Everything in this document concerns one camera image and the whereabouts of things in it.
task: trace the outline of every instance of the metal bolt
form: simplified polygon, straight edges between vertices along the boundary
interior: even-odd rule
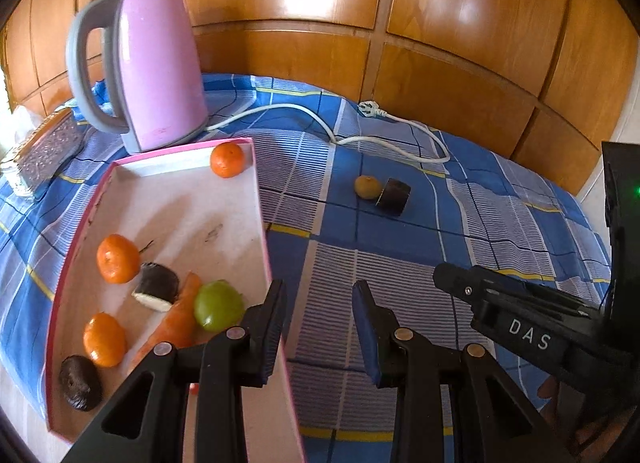
[[[414,332],[409,328],[398,328],[394,331],[394,336],[398,340],[411,340],[414,337]]]
[[[246,335],[246,331],[239,326],[233,326],[233,328],[226,330],[226,337],[231,340],[240,340],[244,335]]]
[[[469,344],[466,347],[466,352],[469,353],[474,358],[482,358],[486,353],[486,349],[479,344]]]
[[[159,357],[164,357],[165,355],[168,355],[169,353],[171,353],[172,347],[171,344],[169,344],[169,342],[161,342],[160,344],[156,344],[154,346],[154,354],[158,355]]]

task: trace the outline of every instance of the white cable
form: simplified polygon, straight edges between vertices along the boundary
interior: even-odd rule
[[[412,120],[404,120],[399,117],[390,115],[386,111],[383,111],[382,109],[380,109],[378,104],[376,104],[374,101],[361,102],[358,105],[358,108],[360,109],[361,113],[364,116],[366,117],[382,116],[392,120],[396,120],[397,122],[403,122],[405,124],[409,124],[410,126],[413,126],[418,130],[421,130],[423,133],[426,133],[427,135],[431,136],[433,141],[439,145],[442,152],[444,153],[444,157],[424,158],[422,156],[417,156],[416,154],[407,153],[406,151],[400,149],[398,146],[395,146],[394,144],[391,144],[388,141],[383,140],[382,138],[376,138],[375,136],[348,136],[347,138],[341,138],[340,140],[338,140],[334,135],[334,132],[326,124],[326,122],[324,122],[324,120],[322,120],[312,110],[307,109],[305,106],[299,106],[298,104],[269,104],[267,106],[260,106],[259,108],[248,109],[247,111],[243,111],[241,113],[238,113],[237,115],[228,117],[228,119],[222,120],[222,122],[218,122],[212,126],[207,127],[207,131],[213,131],[216,129],[223,128],[225,126],[228,126],[231,122],[235,122],[236,120],[239,120],[242,117],[252,115],[260,111],[267,111],[269,109],[277,109],[277,108],[291,108],[291,109],[298,109],[300,111],[305,112],[307,115],[312,117],[316,122],[318,122],[318,124],[322,126],[322,129],[324,129],[326,134],[329,136],[329,141],[331,141],[331,143],[335,144],[336,146],[345,146],[346,144],[352,144],[353,142],[370,142],[373,144],[378,144],[379,146],[387,148],[391,151],[394,151],[395,153],[400,154],[404,158],[412,162],[417,162],[418,164],[444,164],[451,159],[451,156],[449,155],[449,151],[447,150],[446,146],[442,143],[442,141],[436,135],[434,135],[431,132],[431,130],[427,126],[424,126],[418,122],[413,122]]]

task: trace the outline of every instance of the gray handle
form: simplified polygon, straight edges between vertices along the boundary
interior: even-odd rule
[[[86,65],[86,42],[89,32],[104,29],[104,41],[113,43],[114,25],[120,0],[95,0],[76,14],[66,40],[66,68],[68,69],[71,91],[78,101],[78,107],[87,121],[99,131],[123,134],[129,132],[127,120],[121,116],[110,116],[100,109],[91,93],[89,71]],[[113,53],[114,50],[102,50]]]

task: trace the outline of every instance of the tissue package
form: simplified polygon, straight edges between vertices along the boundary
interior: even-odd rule
[[[38,186],[52,178],[62,163],[80,148],[82,135],[69,108],[45,118],[0,162],[0,169],[14,194],[32,198]]]

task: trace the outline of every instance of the electric kettle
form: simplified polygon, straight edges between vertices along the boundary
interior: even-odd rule
[[[91,93],[89,32],[102,28],[102,64],[113,115]],[[95,0],[66,41],[69,84],[92,126],[122,135],[129,154],[194,138],[207,123],[196,45],[184,0]]]

